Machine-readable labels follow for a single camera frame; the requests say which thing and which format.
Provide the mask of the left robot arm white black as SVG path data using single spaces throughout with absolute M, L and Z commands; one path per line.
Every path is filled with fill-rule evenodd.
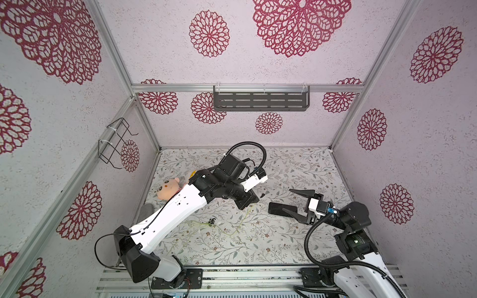
M 267 174 L 259 166 L 240 179 L 244 168 L 244 161 L 227 155 L 217 166 L 197 171 L 160 210 L 130 228 L 122 225 L 114 231 L 116 252 L 134 283 L 151 276 L 176 285 L 183 282 L 186 270 L 179 259 L 160 257 L 155 249 L 187 217 L 216 198 L 231 199 L 240 210 L 258 202 L 253 187 L 264 183 Z

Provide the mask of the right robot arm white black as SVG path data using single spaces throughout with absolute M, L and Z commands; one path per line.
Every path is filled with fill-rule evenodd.
M 364 204 L 351 202 L 338 209 L 314 190 L 292 189 L 291 192 L 308 200 L 305 215 L 300 215 L 294 206 L 276 203 L 270 204 L 269 213 L 291 217 L 311 227 L 304 238 L 304 252 L 314 266 L 300 269 L 303 284 L 293 288 L 297 295 L 302 298 L 309 294 L 322 294 L 327 298 L 406 297 L 365 232 L 371 220 Z M 324 224 L 341 231 L 334 235 L 341 255 L 319 261 L 312 255 L 310 240 Z

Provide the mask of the green wired earphones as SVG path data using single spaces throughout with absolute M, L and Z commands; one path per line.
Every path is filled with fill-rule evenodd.
M 260 203 L 254 203 L 240 210 L 232 200 L 215 199 L 189 216 L 185 224 L 200 235 L 232 237 L 245 233 L 247 224 L 260 215 L 261 207 Z

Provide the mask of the pink pig plush toy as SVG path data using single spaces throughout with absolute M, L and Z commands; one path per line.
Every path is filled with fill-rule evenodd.
M 160 201 L 169 201 L 188 183 L 185 177 L 166 180 L 157 191 L 157 199 Z

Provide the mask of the grey metal wall shelf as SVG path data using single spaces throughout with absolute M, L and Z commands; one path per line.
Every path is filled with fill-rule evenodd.
M 304 112 L 310 107 L 308 90 L 300 92 L 221 91 L 213 87 L 213 106 L 219 112 Z

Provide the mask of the black smartphone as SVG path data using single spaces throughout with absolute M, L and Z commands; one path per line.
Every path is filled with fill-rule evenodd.
M 270 202 L 268 205 L 268 213 L 274 216 L 289 217 L 292 218 L 290 212 L 297 213 L 296 206 L 281 204 L 277 202 Z

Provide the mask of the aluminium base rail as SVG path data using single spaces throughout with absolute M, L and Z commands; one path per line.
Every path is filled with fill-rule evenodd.
M 302 271 L 315 273 L 318 266 L 299 265 L 258 265 L 258 266 L 189 266 L 188 270 L 201 269 L 202 275 L 191 273 L 192 298 L 200 293 L 225 292 L 283 292 L 291 291 L 293 286 L 302 286 L 305 278 Z M 151 293 L 177 295 L 185 293 L 188 283 L 180 288 L 171 288 L 155 278 L 133 283 L 125 271 L 104 270 L 93 292 L 94 298 L 111 297 L 124 294 L 125 297 L 139 293 L 148 297 Z

